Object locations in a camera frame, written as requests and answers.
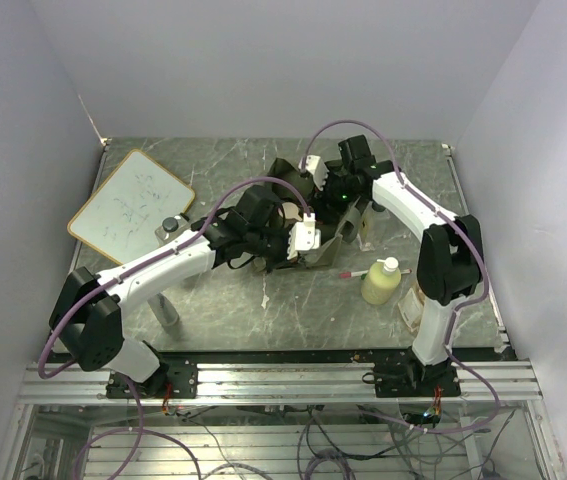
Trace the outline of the clear square bottle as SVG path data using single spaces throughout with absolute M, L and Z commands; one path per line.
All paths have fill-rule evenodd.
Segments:
M 181 215 L 166 217 L 155 229 L 154 235 L 160 246 L 166 245 L 190 228 L 189 221 Z

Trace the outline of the olive green canvas bag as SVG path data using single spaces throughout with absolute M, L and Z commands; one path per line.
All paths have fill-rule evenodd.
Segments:
M 349 172 L 341 160 L 325 162 L 316 155 L 307 158 L 305 171 L 277 158 L 267 175 L 286 183 L 267 187 L 281 200 L 281 208 L 269 226 L 286 230 L 289 244 L 281 259 L 259 258 L 253 270 L 332 266 L 341 249 L 364 230 L 370 200 L 362 191 L 362 177 Z

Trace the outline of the green lotion bottle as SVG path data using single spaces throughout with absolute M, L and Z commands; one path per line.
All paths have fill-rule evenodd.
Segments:
M 286 222 L 297 222 L 303 220 L 303 210 L 292 202 L 282 204 L 283 217 Z

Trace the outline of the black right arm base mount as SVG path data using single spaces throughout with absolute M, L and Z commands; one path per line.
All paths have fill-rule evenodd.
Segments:
M 423 365 L 412 349 L 390 349 L 374 358 L 373 368 L 363 374 L 364 384 L 372 385 L 377 398 L 459 397 L 461 388 L 449 359 Z

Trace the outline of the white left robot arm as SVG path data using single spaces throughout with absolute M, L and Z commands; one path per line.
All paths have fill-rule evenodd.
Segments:
M 165 395 L 175 382 L 148 342 L 124 334 L 129 314 L 150 303 L 173 319 L 175 308 L 161 297 L 172 285 L 239 258 L 261 257 L 276 266 L 287 257 L 284 202 L 265 186 L 250 186 L 236 205 L 217 210 L 210 219 L 173 221 L 176 237 L 138 259 L 97 274 L 85 267 L 72 271 L 49 321 L 71 364 L 85 372 L 106 368 L 125 376 L 145 397 Z

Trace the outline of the clear perfume bottle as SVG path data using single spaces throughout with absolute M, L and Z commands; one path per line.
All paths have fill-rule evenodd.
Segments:
M 357 235 L 359 250 L 362 252 L 374 251 L 382 241 L 384 228 L 384 214 L 377 212 L 370 204 L 361 217 L 361 224 Z

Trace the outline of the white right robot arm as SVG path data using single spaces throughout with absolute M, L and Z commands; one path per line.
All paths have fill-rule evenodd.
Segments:
M 411 393 L 426 395 L 447 376 L 460 310 L 489 292 L 480 223 L 435 203 L 408 180 L 395 157 L 377 161 L 365 136 L 343 140 L 338 148 L 342 166 L 325 184 L 328 197 L 366 197 L 420 240 L 416 281 L 425 302 L 403 380 Z

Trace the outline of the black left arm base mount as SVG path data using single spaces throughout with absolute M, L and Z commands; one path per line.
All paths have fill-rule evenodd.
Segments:
M 130 381 L 140 399 L 194 399 L 198 388 L 197 366 L 189 360 L 161 363 L 146 381 Z M 106 385 L 108 399 L 132 399 L 132 388 L 119 373 L 110 375 Z

